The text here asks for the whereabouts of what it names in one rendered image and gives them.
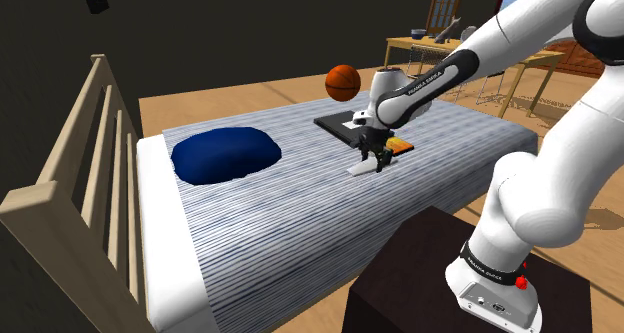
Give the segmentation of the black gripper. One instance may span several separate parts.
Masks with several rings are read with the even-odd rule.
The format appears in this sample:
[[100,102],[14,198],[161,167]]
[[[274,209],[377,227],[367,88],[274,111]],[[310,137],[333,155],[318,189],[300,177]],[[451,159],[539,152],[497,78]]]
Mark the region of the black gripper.
[[385,148],[388,138],[389,131],[387,129],[363,128],[359,133],[358,148],[361,152],[362,161],[368,158],[370,151],[376,153],[377,172],[381,172],[392,161],[392,150]]

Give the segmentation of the orange book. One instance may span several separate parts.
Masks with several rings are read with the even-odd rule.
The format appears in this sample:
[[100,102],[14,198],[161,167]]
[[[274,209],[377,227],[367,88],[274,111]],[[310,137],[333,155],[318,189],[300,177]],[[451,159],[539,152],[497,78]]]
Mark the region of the orange book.
[[398,137],[391,137],[386,141],[386,147],[392,151],[394,157],[407,153],[414,149],[414,146]]

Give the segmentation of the black flat tablet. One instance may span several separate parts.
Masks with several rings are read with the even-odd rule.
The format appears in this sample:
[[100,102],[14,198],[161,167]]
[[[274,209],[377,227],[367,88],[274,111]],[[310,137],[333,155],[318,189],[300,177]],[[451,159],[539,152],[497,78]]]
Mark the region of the black flat tablet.
[[357,148],[362,127],[352,122],[353,115],[348,110],[315,118],[313,122],[349,147]]

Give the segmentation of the orange basketball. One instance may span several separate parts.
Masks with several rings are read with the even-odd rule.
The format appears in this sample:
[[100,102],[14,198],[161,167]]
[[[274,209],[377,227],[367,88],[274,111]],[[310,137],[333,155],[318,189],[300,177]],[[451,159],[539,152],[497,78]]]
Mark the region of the orange basketball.
[[325,78],[327,93],[338,102],[346,102],[353,99],[359,93],[360,87],[360,75],[350,65],[335,66]]

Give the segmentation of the wooden bed with striped blanket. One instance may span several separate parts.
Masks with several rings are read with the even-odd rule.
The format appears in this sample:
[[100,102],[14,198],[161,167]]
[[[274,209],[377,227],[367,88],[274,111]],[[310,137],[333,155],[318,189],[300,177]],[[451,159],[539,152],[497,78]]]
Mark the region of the wooden bed with striped blanket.
[[[534,132],[446,101],[399,130],[413,150],[382,172],[315,124],[360,93],[138,138],[109,63],[92,67],[37,182],[0,204],[0,333],[267,333],[357,276],[401,222],[455,213]],[[177,178],[183,139],[253,127],[273,166],[214,185]]]

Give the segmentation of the dark robot stand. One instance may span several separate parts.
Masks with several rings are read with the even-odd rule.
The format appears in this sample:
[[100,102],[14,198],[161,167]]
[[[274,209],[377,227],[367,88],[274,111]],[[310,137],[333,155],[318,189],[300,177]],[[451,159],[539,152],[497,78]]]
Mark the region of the dark robot stand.
[[[349,289],[342,333],[505,333],[463,311],[445,280],[474,226],[435,207],[404,221]],[[589,281],[534,254],[540,333],[593,333]]]

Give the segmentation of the dark blue pillow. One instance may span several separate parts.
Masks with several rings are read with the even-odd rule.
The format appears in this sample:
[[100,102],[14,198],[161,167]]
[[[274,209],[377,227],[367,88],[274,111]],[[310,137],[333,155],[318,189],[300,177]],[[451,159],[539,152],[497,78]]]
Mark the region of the dark blue pillow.
[[280,147],[253,127],[226,127],[195,134],[179,143],[171,159],[176,175],[192,185],[244,178],[277,163]]

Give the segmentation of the wooden glass door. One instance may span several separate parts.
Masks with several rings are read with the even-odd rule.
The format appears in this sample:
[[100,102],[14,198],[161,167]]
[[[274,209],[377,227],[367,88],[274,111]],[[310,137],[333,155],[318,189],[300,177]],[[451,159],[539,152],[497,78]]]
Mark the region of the wooden glass door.
[[454,18],[460,0],[431,0],[426,23],[427,35],[437,35],[446,29]]

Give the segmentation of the yellow wooden table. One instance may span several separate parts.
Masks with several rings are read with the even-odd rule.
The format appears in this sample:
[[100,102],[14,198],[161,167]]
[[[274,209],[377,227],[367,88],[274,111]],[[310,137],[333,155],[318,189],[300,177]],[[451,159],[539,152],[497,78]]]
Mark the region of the yellow wooden table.
[[[387,66],[389,62],[390,52],[392,48],[400,48],[411,50],[417,48],[421,50],[431,50],[434,52],[440,52],[448,54],[455,50],[460,45],[460,41],[457,39],[449,39],[444,44],[435,43],[433,39],[424,37],[423,39],[412,39],[411,37],[390,37],[386,39],[386,50],[384,57],[384,65]],[[537,102],[541,98],[543,91],[545,90],[554,70],[560,59],[564,56],[561,52],[541,50],[526,59],[513,65],[513,68],[517,70],[512,85],[506,94],[503,104],[498,112],[498,117],[502,118],[514,96],[515,90],[523,76],[523,73],[528,68],[535,68],[539,66],[547,66],[548,71],[545,75],[536,95],[534,96],[529,108],[527,110],[527,116],[530,116],[537,105]]]

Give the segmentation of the brown wooden cabinet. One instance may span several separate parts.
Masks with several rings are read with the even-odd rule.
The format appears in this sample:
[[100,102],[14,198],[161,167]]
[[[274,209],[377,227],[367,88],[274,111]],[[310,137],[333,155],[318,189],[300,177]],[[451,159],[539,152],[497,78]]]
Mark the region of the brown wooden cabinet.
[[604,71],[604,64],[576,41],[558,42],[545,50],[563,53],[555,67],[557,72],[599,78]]

